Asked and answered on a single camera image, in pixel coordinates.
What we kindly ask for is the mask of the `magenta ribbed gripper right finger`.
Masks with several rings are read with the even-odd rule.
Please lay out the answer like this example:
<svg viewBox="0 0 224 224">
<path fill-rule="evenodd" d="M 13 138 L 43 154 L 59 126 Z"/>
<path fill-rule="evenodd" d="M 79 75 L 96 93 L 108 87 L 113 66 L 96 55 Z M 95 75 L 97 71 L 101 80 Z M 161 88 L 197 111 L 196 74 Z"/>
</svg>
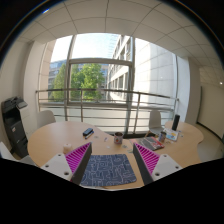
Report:
<svg viewBox="0 0 224 224">
<path fill-rule="evenodd" d="M 159 155 L 137 143 L 133 144 L 133 154 L 145 185 L 182 169 L 168 154 Z"/>
</svg>

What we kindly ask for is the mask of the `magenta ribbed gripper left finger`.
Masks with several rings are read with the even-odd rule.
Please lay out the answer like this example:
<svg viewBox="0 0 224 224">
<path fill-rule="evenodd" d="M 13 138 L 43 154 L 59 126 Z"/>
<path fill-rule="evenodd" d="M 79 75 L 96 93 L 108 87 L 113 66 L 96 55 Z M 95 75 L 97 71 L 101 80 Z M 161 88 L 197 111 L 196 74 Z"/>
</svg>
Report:
<svg viewBox="0 0 224 224">
<path fill-rule="evenodd" d="M 67 154 L 56 154 L 42 166 L 42 169 L 79 185 L 91 154 L 92 143 L 89 142 Z"/>
</svg>

